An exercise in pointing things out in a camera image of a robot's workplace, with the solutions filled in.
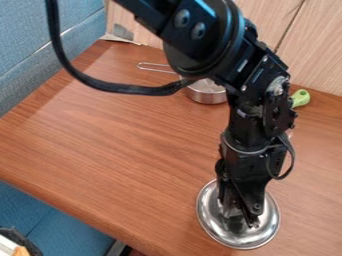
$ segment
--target wooden table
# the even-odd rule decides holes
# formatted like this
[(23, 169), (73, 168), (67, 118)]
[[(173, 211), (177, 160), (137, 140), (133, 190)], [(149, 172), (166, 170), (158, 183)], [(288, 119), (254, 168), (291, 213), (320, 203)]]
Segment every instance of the wooden table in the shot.
[[(102, 79), (159, 85), (177, 76), (141, 71), (161, 51), (99, 41), (75, 64)], [(201, 229), (195, 202), (215, 178), (226, 105), (182, 92), (138, 97), (95, 91), (59, 72), (0, 122), (0, 177), (148, 256), (341, 255), (342, 102), (312, 91), (299, 109), (291, 177), (268, 190), (282, 213), (270, 244), (219, 245)]]

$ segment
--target blue chair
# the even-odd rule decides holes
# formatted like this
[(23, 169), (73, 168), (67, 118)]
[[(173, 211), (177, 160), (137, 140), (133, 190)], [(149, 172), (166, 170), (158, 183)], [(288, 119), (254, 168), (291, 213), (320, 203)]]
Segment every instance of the blue chair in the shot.
[[(59, 0), (70, 59), (104, 34), (102, 0)], [(0, 0), (0, 117), (61, 66), (52, 50), (45, 0)], [(114, 239), (0, 181), (0, 226), (14, 227), (46, 256), (105, 255)]]

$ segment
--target beige wall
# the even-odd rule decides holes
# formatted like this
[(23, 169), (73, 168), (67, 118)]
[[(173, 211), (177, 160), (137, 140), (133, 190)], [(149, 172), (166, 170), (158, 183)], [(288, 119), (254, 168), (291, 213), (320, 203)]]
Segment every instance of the beige wall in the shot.
[[(342, 2), (338, 0), (237, 0), (260, 39), (290, 66), (292, 82), (342, 96)], [(161, 41), (110, 3), (108, 31), (124, 25), (135, 40), (162, 48)]]

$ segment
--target screw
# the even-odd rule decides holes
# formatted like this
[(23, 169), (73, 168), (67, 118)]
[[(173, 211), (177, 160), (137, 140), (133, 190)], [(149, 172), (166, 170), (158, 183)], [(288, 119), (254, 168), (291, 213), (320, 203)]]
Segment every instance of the screw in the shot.
[(205, 35), (205, 30), (206, 30), (206, 27), (203, 22), (197, 23), (191, 31), (192, 40), (202, 39)]
[(260, 204), (254, 204), (253, 209), (258, 212), (261, 209)]
[(281, 85), (277, 86), (277, 88), (274, 89), (275, 96), (281, 96), (283, 95), (283, 93), (284, 93), (284, 88)]
[(186, 9), (180, 10), (174, 20), (176, 28), (184, 28), (190, 23), (190, 12)]

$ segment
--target wood grain surface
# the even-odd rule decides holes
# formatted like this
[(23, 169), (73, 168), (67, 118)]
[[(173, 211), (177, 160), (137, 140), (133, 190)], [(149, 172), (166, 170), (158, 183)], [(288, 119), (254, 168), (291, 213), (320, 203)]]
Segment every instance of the wood grain surface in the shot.
[[(74, 62), (111, 81), (160, 85), (177, 76), (141, 71), (161, 51), (97, 42)], [(0, 121), (0, 178), (147, 256), (340, 255), (342, 102), (312, 91), (298, 110), (291, 177), (268, 190), (282, 213), (279, 234), (254, 251), (226, 248), (201, 229), (201, 188), (215, 178), (224, 105), (182, 92), (139, 97), (95, 91), (65, 71)]]
[(279, 50), (295, 83), (342, 96), (341, 17), (341, 1), (306, 1)]

